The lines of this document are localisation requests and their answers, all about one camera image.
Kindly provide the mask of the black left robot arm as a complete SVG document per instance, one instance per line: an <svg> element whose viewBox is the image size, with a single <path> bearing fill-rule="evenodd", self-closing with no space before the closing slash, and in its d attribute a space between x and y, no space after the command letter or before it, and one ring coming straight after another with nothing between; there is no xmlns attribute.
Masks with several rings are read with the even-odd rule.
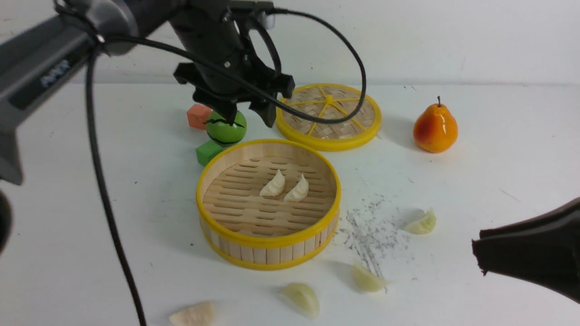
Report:
<svg viewBox="0 0 580 326"><path fill-rule="evenodd" d="M128 41L146 38L166 22L196 62L180 63L174 78L193 85L193 101L232 122L237 105L248 102L272 127L275 105L290 97L292 76L281 70L267 30L274 5L233 0L67 0L56 16L1 45L1 180L20 186L23 171L16 130L52 94L87 65L97 46L120 56Z"/></svg>

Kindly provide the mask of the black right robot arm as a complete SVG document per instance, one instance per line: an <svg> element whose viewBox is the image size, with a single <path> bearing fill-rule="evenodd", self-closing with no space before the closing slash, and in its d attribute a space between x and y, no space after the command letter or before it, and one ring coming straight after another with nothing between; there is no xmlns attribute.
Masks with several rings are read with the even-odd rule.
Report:
<svg viewBox="0 0 580 326"><path fill-rule="evenodd" d="M580 301L580 200L480 231L472 251L483 274L513 277Z"/></svg>

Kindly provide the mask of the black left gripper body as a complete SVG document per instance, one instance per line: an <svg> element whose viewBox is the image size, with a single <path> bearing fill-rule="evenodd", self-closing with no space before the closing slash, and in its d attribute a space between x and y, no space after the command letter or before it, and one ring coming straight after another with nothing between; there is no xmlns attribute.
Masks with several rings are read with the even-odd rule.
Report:
<svg viewBox="0 0 580 326"><path fill-rule="evenodd" d="M236 22L228 12L230 2L193 0L169 23L188 53L213 62L268 95L292 95L294 79L282 73L280 57L267 30L258 22L250 26ZM236 93L237 103L257 97L199 63L179 64L174 77L182 85L190 83L195 91Z"/></svg>

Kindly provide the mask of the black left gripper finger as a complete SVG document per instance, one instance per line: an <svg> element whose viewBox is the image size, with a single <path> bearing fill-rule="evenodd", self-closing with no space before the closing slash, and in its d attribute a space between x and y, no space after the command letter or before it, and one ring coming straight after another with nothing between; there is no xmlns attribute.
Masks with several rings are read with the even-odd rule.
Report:
<svg viewBox="0 0 580 326"><path fill-rule="evenodd" d="M238 94L221 94L214 91L194 91L193 101L218 113L226 124L234 124L237 115Z"/></svg>
<svg viewBox="0 0 580 326"><path fill-rule="evenodd" d="M277 118L276 105L258 97L251 97L249 100L249 109L255 112L265 126L272 128Z"/></svg>

